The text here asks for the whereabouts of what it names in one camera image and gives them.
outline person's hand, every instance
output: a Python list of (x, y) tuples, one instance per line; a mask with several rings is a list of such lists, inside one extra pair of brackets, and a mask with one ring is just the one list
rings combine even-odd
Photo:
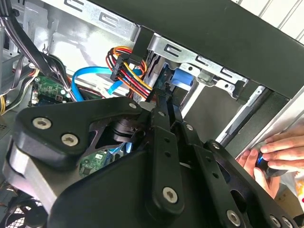
[(263, 159), (277, 170), (304, 170), (304, 126), (274, 135), (261, 147)]
[(280, 187), (280, 177), (273, 177), (266, 180), (264, 173), (256, 166), (258, 151), (253, 149), (245, 151), (237, 162), (256, 180), (256, 182), (272, 197), (275, 198)]

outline computer fan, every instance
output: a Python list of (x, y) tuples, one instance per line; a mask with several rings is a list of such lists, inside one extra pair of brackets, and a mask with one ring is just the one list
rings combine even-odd
[(5, 228), (42, 228), (48, 214), (41, 203), (26, 193), (13, 197), (8, 204), (8, 212), (0, 223)]

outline black plastic arm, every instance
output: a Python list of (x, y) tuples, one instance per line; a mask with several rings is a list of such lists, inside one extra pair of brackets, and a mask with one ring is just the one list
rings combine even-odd
[[(70, 170), (92, 144), (96, 146), (99, 142), (103, 147), (117, 147), (121, 142), (100, 142), (105, 127), (113, 121), (137, 119), (141, 112), (141, 107), (127, 97), (27, 108), (17, 115), (13, 140), (20, 150), (54, 169)], [(39, 117), (47, 118), (51, 126), (36, 128), (33, 121)], [(78, 144), (64, 144), (64, 134), (75, 135)]]

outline cable bundle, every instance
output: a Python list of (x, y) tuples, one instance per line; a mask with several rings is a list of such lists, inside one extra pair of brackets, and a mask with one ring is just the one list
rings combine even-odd
[[(132, 50), (129, 47), (125, 46), (119, 46), (112, 48), (105, 60), (106, 63), (111, 71), (113, 71), (113, 68), (116, 65), (116, 62), (118, 60), (118, 57), (122, 54), (131, 54)], [(126, 63), (123, 62), (120, 71), (117, 75), (117, 79), (122, 81), (127, 87), (131, 89), (131, 91), (135, 92), (139, 96), (143, 97), (146, 99), (150, 92), (152, 91), (152, 88), (148, 86), (146, 83), (143, 82), (143, 77), (145, 73), (147, 72), (147, 65), (144, 61), (141, 62), (141, 65), (139, 66), (139, 69), (142, 72), (142, 75), (137, 76), (133, 70), (131, 70), (130, 66)]]
[(62, 84), (64, 89), (76, 101), (71, 90), (71, 82), (68, 80), (66, 69), (63, 63), (56, 56), (48, 56), (40, 52), (30, 40), (23, 28), (15, 18), (15, 11), (12, 9), (10, 0), (0, 0), (0, 23), (5, 27), (5, 32), (9, 38), (18, 46), (23, 56), (21, 56), (16, 68), (15, 78), (11, 89), (17, 87), (22, 71), (24, 58), (28, 58), (44, 76), (54, 79)]
[(13, 108), (17, 107), (22, 99), (25, 97), (25, 94), (29, 88), (29, 85), (34, 81), (35, 77), (37, 77), (39, 74), (39, 70), (35, 69), (34, 72), (30, 73), (23, 81), (21, 84), (21, 88), (19, 91), (18, 96), (16, 97), (16, 99), (11, 102), (9, 105), (5, 106), (6, 101), (5, 101), (5, 96), (6, 95), (1, 95), (0, 96), (0, 115), (5, 114), (6, 112), (8, 112), (9, 110), (12, 110)]

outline motherboard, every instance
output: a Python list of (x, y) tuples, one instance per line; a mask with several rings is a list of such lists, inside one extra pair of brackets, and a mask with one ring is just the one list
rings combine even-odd
[(70, 94), (61, 84), (41, 75), (35, 78), (29, 106), (53, 105), (71, 101)]

